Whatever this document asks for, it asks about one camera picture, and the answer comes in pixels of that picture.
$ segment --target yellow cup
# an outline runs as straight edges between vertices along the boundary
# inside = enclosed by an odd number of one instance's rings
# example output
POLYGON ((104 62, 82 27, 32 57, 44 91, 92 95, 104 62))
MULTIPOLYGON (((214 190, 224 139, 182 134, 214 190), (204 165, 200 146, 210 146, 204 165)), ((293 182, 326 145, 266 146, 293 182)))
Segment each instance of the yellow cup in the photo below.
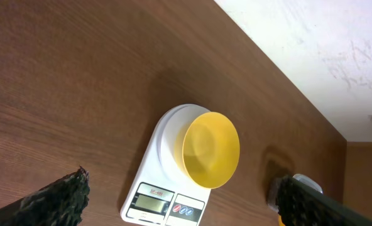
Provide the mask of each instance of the yellow cup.
POLYGON ((218 188, 239 161, 239 138, 232 122, 217 112, 198 116, 178 133, 174 158, 178 167, 204 188, 218 188))

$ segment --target scale control panel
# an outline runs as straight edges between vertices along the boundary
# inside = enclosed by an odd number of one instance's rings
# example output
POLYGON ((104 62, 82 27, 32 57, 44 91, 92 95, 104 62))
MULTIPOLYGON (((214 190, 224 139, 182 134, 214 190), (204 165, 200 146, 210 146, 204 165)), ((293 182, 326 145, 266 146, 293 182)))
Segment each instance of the scale control panel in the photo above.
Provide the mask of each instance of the scale control panel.
POLYGON ((158 225, 196 226, 204 205, 203 201, 142 182, 126 216, 158 225))

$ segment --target wooden table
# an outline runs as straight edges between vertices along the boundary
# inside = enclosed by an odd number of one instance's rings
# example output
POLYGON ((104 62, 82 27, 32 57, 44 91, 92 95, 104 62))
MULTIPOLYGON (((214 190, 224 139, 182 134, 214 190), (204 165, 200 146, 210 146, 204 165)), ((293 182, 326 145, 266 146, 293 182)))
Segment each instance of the wooden table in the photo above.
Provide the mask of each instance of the wooden table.
POLYGON ((225 114, 241 141, 201 225, 276 225, 265 194, 284 173, 341 200, 346 141, 214 1, 6 0, 0 208, 81 165, 81 225, 128 225, 118 208, 155 124, 183 103, 225 114))

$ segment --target white wall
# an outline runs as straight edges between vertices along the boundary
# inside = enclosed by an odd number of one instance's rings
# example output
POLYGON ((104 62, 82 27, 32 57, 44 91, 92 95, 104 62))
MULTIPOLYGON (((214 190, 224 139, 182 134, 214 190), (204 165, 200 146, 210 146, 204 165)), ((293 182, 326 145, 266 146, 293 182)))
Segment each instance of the white wall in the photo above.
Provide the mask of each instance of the white wall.
POLYGON ((348 141, 372 141, 372 0, 215 0, 348 141))

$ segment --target white digital scale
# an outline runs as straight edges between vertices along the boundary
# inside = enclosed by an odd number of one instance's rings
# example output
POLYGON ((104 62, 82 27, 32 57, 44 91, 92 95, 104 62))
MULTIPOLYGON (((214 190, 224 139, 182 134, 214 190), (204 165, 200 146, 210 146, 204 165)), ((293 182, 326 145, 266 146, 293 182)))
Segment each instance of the white digital scale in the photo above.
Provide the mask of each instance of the white digital scale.
POLYGON ((184 104, 162 116, 122 206, 124 221, 167 226, 200 223, 211 189, 197 185, 179 169, 173 148, 181 128, 206 112, 201 106, 184 104))

